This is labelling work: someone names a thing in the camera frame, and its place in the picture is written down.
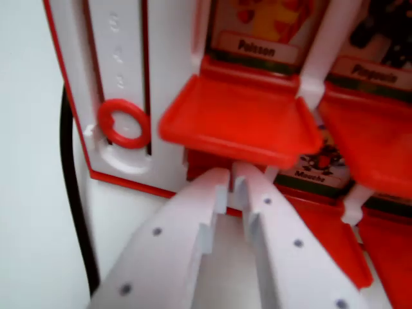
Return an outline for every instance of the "black wire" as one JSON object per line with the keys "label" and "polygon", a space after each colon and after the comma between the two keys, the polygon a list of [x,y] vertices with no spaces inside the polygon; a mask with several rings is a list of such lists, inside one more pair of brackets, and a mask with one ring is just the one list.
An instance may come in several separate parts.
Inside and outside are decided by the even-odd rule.
{"label": "black wire", "polygon": [[60,156],[70,211],[83,257],[84,267],[86,269],[90,295],[93,295],[100,284],[100,278],[93,253],[93,247],[88,234],[86,219],[83,213],[79,187],[77,185],[75,162],[73,158],[73,114],[71,113],[66,90],[64,88],[60,113]]}

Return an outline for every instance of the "red shelf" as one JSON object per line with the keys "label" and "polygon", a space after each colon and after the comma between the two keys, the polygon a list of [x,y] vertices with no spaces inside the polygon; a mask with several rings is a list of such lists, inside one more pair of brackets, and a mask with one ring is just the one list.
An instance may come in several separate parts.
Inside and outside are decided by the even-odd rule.
{"label": "red shelf", "polygon": [[286,196],[302,220],[358,289],[370,286],[372,274],[352,228],[341,221],[343,207]]}
{"label": "red shelf", "polygon": [[412,225],[365,216],[359,234],[394,308],[412,308]]}
{"label": "red shelf", "polygon": [[357,182],[412,197],[412,108],[340,89],[327,91],[319,111]]}
{"label": "red shelf", "polygon": [[160,121],[160,136],[216,155],[287,169],[322,138],[297,83],[279,86],[224,73],[193,75]]}

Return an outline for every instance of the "printed label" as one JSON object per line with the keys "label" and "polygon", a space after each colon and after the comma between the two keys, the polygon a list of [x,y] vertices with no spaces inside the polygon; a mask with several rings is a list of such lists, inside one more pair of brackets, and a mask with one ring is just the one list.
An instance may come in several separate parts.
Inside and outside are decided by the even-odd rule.
{"label": "printed label", "polygon": [[220,33],[218,49],[290,64],[295,63],[299,55],[299,48],[295,46],[255,39],[231,32]]}
{"label": "printed label", "polygon": [[364,62],[358,59],[338,58],[333,66],[332,73],[392,88],[412,89],[411,71],[397,70],[389,66]]}
{"label": "printed label", "polygon": [[286,171],[281,171],[281,174],[301,178],[310,182],[321,183],[323,185],[329,185],[330,187],[340,187],[341,184],[341,180],[339,178],[304,171],[301,169],[288,169]]}

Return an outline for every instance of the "red ring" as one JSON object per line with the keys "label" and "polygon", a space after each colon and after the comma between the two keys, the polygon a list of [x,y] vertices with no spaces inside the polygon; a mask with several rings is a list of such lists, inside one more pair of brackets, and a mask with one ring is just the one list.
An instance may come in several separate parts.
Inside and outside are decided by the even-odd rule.
{"label": "red ring", "polygon": [[[131,115],[139,123],[142,134],[138,138],[127,138],[118,134],[113,129],[115,121],[111,116],[115,111],[121,111]],[[136,149],[145,147],[150,142],[149,117],[138,106],[122,98],[113,98],[104,101],[98,109],[97,120],[103,133],[116,145],[128,149]]]}

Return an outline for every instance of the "white plastic frame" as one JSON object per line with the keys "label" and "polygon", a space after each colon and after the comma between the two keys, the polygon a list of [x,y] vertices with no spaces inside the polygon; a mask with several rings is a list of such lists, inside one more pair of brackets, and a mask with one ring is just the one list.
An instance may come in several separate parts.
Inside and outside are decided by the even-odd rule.
{"label": "white plastic frame", "polygon": [[[233,173],[262,308],[366,308],[272,182],[250,164],[235,163]],[[89,308],[190,308],[201,255],[212,252],[216,213],[226,209],[229,178],[228,170],[212,169],[169,200],[135,232]]]}
{"label": "white plastic frame", "polygon": [[[64,69],[73,95],[75,109],[79,118],[79,131],[86,145],[87,156],[94,171],[116,176],[133,182],[150,185],[168,191],[178,191],[187,182],[186,167],[183,164],[183,147],[161,140],[157,134],[158,122],[166,108],[180,92],[194,71],[198,71],[203,57],[201,43],[195,44],[192,38],[204,42],[209,12],[204,12],[204,2],[199,2],[201,14],[205,14],[197,27],[195,23],[196,2],[193,0],[148,0],[149,29],[149,85],[151,107],[151,148],[152,155],[145,151],[123,149],[109,145],[97,125],[98,99],[97,83],[92,66],[91,51],[83,14],[83,0],[48,0],[51,8],[52,23],[57,32],[58,46],[62,53]],[[130,45],[126,37],[137,35],[141,38],[140,1],[127,0],[125,7],[113,6],[113,1],[90,1],[93,34],[102,87],[105,99],[119,95],[118,85],[113,83],[113,74],[119,68],[116,60],[117,47],[123,51],[123,61],[133,67],[133,71],[123,71],[127,82],[135,84],[136,89],[128,88],[126,98],[136,105],[144,102],[142,91],[142,52],[138,44]],[[127,33],[120,40],[107,40],[109,27],[120,27],[118,33]],[[122,28],[125,25],[139,27]],[[115,115],[115,128],[134,137],[139,128],[129,117]]]}

